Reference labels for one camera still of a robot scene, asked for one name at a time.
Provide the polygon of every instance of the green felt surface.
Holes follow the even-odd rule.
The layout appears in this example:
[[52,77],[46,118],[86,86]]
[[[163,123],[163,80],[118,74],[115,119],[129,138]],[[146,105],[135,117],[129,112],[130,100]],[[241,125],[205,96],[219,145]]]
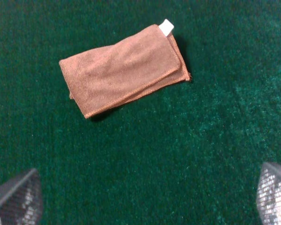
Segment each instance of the green felt surface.
[[[0,1],[0,184],[35,167],[42,224],[261,224],[281,164],[281,1]],[[167,18],[193,82],[86,120],[58,61]]]

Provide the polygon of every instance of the brown towel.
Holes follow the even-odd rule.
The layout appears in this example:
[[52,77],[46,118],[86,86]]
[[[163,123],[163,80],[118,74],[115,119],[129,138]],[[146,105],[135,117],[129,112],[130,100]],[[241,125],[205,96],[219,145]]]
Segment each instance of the brown towel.
[[164,86],[191,79],[172,34],[158,25],[110,46],[59,62],[85,118],[137,100]]

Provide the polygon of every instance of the green carpet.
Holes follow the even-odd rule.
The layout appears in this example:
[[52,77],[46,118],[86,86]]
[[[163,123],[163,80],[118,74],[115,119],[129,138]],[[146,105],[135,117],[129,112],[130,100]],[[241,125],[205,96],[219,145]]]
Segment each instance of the green carpet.
[[[0,1],[0,184],[37,168],[42,224],[261,224],[261,165],[281,164],[281,1],[52,2]],[[165,18],[193,82],[84,119],[59,60]]]

